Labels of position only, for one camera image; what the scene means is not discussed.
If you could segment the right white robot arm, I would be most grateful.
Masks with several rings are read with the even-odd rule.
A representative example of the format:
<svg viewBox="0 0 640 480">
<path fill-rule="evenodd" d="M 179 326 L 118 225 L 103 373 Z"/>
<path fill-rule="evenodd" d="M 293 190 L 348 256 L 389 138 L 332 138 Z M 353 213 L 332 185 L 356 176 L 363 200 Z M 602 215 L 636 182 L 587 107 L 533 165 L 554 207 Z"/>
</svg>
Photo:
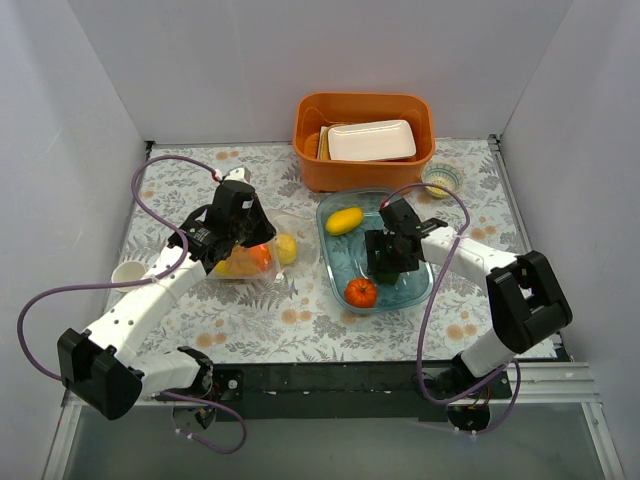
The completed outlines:
<svg viewBox="0 0 640 480">
<path fill-rule="evenodd" d="M 456 354 L 448 369 L 421 379 L 420 388 L 435 399 L 479 395 L 517 355 L 572 322 L 568 301 L 542 253 L 496 250 L 464 237 L 443 220 L 421 220 L 404 199 L 385 202 L 379 213 L 383 229 L 365 233 L 369 274 L 413 272 L 432 263 L 472 282 L 489 301 L 490 329 Z"/>
</svg>

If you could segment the brown fried chicken piece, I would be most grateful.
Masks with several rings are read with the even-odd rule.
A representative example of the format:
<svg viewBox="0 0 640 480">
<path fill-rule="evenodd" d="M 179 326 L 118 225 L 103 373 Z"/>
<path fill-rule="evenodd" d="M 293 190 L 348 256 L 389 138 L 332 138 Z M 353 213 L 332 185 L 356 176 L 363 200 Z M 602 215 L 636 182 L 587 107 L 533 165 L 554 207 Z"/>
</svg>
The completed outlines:
<svg viewBox="0 0 640 480">
<path fill-rule="evenodd" d="M 255 247 L 245 248 L 235 246 L 231 255 L 221 265 L 221 272 L 225 275 L 236 277 L 248 277 L 259 272 Z"/>
</svg>

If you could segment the small orange pumpkin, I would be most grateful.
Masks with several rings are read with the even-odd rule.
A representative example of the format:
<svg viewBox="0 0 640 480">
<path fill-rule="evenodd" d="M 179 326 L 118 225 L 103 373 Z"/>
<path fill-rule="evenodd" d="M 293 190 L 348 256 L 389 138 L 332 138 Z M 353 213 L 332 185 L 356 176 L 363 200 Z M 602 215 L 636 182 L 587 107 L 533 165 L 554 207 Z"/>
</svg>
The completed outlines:
<svg viewBox="0 0 640 480">
<path fill-rule="evenodd" d="M 372 308 L 377 301 L 376 285 L 367 278 L 355 278 L 347 284 L 344 290 L 344 298 L 353 307 Z"/>
</svg>

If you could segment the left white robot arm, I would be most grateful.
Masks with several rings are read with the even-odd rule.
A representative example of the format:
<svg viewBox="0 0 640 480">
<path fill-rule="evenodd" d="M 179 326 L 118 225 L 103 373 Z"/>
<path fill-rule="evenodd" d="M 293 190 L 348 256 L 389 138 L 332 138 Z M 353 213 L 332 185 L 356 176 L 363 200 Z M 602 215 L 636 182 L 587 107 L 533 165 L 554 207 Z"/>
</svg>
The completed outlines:
<svg viewBox="0 0 640 480">
<path fill-rule="evenodd" d="M 193 211 L 149 271 L 149 284 L 127 293 L 83 332 L 65 331 L 57 342 L 61 381 L 109 420 L 142 397 L 172 390 L 193 400 L 208 397 L 213 362 L 203 353 L 175 351 L 140 356 L 145 338 L 174 304 L 202 281 L 234 247 L 262 245 L 276 234 L 256 191 L 226 178 L 211 204 Z"/>
</svg>

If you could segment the pale yellow lemon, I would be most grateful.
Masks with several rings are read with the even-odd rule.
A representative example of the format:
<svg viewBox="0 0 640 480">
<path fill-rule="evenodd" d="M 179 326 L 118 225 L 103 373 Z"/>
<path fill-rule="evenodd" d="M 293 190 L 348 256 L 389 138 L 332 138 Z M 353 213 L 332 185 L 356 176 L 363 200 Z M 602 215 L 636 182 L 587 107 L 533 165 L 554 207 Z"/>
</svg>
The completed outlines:
<svg viewBox="0 0 640 480">
<path fill-rule="evenodd" d="M 275 238 L 278 260 L 282 266 L 291 265 L 297 258 L 297 244 L 293 236 L 278 234 Z"/>
</svg>

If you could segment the orange fruit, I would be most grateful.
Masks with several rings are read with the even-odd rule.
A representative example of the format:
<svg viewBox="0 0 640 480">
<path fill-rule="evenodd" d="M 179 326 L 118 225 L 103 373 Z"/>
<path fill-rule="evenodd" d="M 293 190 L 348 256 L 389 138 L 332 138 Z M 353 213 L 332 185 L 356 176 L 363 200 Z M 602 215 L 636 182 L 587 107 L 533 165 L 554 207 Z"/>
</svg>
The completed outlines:
<svg viewBox="0 0 640 480">
<path fill-rule="evenodd" d="M 267 244 L 250 247 L 248 253 L 257 272 L 265 272 L 271 267 L 272 256 Z"/>
</svg>

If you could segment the yellow mango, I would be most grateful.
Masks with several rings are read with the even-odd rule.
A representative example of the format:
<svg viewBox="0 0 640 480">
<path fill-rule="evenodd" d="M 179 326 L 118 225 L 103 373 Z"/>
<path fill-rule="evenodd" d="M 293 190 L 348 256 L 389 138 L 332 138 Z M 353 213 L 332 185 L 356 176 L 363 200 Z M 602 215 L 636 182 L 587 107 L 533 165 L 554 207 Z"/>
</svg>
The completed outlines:
<svg viewBox="0 0 640 480">
<path fill-rule="evenodd" d="M 357 228 L 364 220 L 364 212 L 359 207 L 350 207 L 332 213 L 326 223 L 325 230 L 331 236 L 340 236 Z"/>
</svg>

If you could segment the clear zip top bag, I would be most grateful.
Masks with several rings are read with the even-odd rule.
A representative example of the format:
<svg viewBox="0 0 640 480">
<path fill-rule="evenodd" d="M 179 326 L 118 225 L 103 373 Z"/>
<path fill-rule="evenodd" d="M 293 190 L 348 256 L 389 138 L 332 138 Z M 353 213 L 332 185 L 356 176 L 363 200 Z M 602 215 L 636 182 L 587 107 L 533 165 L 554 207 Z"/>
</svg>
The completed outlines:
<svg viewBox="0 0 640 480">
<path fill-rule="evenodd" d="M 285 275 L 291 278 L 297 274 L 306 273 L 317 265 L 320 257 L 320 244 L 317 228 L 313 221 L 275 209 L 268 210 L 267 217 L 276 229 L 276 236 L 278 234 L 288 234 L 295 238 L 297 258 L 294 263 L 286 266 L 280 264 L 276 253 L 275 236 L 265 243 L 269 246 L 272 256 L 272 264 L 267 271 L 258 272 L 256 275 L 248 277 L 208 275 L 208 280 L 280 280 Z"/>
</svg>

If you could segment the bright yellow lemon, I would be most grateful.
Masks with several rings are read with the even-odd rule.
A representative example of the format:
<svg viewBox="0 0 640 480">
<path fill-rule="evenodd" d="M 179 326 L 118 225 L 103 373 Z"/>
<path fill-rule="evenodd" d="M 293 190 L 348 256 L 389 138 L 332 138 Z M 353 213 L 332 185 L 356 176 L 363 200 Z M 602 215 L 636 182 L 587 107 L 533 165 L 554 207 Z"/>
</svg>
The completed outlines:
<svg viewBox="0 0 640 480">
<path fill-rule="evenodd" d="M 228 269 L 228 266 L 227 266 L 227 262 L 225 260 L 221 260 L 220 262 L 218 262 L 217 265 L 214 267 L 213 272 L 216 275 L 228 276 L 229 275 L 229 269 Z"/>
</svg>

